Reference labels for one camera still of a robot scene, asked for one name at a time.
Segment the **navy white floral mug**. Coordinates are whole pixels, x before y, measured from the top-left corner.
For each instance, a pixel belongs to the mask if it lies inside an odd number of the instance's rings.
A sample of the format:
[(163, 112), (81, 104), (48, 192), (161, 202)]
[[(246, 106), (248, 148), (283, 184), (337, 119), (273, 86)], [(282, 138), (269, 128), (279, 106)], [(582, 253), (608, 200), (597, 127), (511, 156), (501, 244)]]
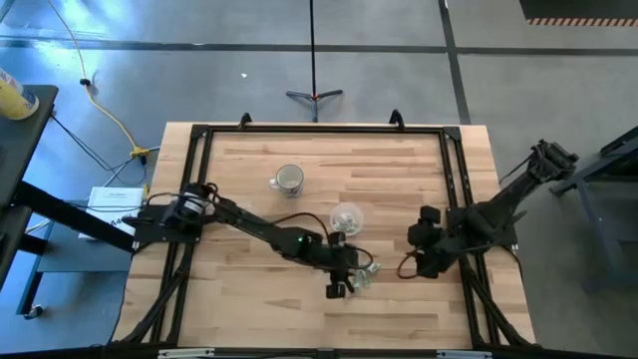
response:
[(273, 179), (269, 180), (269, 185), (283, 195), (298, 196), (303, 190), (304, 172), (296, 165), (285, 165), (277, 171)]

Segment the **black aluminium rig frame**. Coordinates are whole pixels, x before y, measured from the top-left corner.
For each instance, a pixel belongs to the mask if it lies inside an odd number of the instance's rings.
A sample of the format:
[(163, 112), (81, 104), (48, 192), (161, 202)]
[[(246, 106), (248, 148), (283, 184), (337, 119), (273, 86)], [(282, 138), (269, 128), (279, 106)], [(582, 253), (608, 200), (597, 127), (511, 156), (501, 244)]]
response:
[[(298, 196), (269, 185), (285, 165), (304, 172)], [(238, 205), (267, 219), (320, 231), (333, 208), (364, 214), (353, 242), (381, 264), (368, 288), (327, 299), (328, 275), (291, 263), (263, 241), (220, 224), (198, 244), (155, 243), (136, 255), (116, 327), (130, 334), (184, 254), (188, 279), (168, 302), (159, 337), (183, 347), (224, 349), (466, 349), (490, 331), (479, 305), (467, 305), (457, 267), (437, 279), (411, 278), (408, 228), (424, 205), (439, 209), (497, 192), (481, 126), (169, 123), (152, 191), (158, 203), (190, 180), (211, 181)]]

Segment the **clear plastic cup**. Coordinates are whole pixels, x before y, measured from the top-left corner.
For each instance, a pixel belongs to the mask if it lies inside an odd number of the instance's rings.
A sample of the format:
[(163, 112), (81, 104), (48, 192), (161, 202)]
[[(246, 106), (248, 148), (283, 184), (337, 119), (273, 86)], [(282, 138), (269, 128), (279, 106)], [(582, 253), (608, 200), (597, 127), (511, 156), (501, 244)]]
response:
[(331, 211), (331, 213), (330, 213), (329, 221), (330, 221), (330, 225), (331, 225), (332, 228), (333, 228), (333, 217), (334, 217), (334, 215), (335, 215), (335, 213), (337, 211), (348, 211), (349, 213), (351, 213), (351, 214), (353, 214), (353, 215), (358, 217), (358, 220), (359, 220), (359, 223), (360, 223), (360, 230), (357, 231), (357, 232), (348, 232), (348, 233), (346, 233), (347, 236), (356, 235), (362, 230), (363, 224), (364, 224), (364, 214), (363, 214), (362, 210), (356, 204), (354, 204), (352, 202), (342, 202), (342, 203), (339, 203), (338, 205), (336, 205), (333, 208), (333, 210)]

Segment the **black yellow hazard mat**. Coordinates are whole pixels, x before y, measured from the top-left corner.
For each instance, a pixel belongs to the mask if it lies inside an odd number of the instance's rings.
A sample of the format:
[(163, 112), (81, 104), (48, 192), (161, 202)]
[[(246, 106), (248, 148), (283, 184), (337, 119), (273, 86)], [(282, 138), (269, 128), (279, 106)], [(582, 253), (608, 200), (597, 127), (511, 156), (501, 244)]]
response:
[(638, 27), (638, 0), (518, 0), (532, 26)]

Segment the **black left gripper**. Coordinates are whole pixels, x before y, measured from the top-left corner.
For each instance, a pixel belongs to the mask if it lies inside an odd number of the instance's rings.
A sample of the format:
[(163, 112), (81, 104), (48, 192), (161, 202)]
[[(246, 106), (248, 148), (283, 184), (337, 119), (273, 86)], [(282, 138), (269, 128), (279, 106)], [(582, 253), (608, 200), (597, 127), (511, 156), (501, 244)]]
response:
[(327, 299), (340, 299), (346, 296), (346, 288), (351, 294), (355, 293), (354, 279), (355, 272), (359, 268), (358, 251), (353, 246), (332, 246), (329, 247), (329, 258), (325, 268), (330, 270), (330, 283), (326, 286), (325, 296)]

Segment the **white paper box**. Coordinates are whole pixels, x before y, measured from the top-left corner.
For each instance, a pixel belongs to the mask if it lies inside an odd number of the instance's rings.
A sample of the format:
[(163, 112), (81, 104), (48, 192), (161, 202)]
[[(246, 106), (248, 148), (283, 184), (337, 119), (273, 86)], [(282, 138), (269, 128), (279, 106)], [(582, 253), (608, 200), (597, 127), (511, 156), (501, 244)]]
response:
[(134, 235), (136, 230), (123, 223), (123, 218), (137, 216), (144, 199), (145, 192), (141, 187), (94, 186), (85, 212), (127, 234)]

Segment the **black side table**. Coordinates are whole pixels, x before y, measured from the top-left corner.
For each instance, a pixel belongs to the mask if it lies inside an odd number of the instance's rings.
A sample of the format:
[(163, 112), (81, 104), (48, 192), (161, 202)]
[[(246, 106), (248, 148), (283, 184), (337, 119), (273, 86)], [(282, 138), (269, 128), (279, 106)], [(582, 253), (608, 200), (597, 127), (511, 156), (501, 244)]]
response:
[(54, 107), (59, 88), (26, 85), (39, 100), (36, 112), (24, 120), (0, 115), (0, 210), (10, 204)]

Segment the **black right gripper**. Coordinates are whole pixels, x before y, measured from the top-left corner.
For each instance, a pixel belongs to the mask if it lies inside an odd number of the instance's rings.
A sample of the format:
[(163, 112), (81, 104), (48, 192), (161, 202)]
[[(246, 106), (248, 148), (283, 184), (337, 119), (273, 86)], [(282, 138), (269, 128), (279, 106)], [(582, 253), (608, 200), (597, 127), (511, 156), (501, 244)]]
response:
[(434, 246), (434, 250), (417, 249), (414, 253), (416, 275), (437, 279), (462, 255), (469, 243), (465, 231), (466, 221), (456, 218), (449, 227), (416, 223), (408, 228), (408, 243), (414, 248)]

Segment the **black tripod stand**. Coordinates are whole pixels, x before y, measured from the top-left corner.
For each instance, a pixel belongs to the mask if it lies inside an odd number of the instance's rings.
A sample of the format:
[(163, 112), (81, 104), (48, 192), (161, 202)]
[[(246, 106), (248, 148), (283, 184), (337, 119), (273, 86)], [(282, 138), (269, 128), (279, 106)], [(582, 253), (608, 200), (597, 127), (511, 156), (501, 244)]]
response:
[(301, 93), (296, 91), (286, 91), (285, 95), (291, 99), (305, 100), (310, 104), (312, 122), (319, 122), (319, 103), (327, 98), (336, 97), (344, 94), (341, 89), (332, 90), (324, 93), (317, 91), (317, 74), (316, 74), (316, 42), (315, 42), (315, 16), (314, 16), (314, 0), (308, 0), (309, 5), (309, 35), (310, 35), (310, 67), (311, 67), (311, 92)]

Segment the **grey metal cart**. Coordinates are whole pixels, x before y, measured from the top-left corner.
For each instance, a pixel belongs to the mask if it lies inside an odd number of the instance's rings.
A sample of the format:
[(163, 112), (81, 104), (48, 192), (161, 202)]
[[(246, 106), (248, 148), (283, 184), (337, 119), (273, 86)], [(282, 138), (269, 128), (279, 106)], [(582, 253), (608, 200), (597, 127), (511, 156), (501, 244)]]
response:
[(605, 270), (583, 282), (587, 291), (638, 288), (638, 126), (611, 141), (599, 158), (550, 192), (576, 190), (598, 242)]

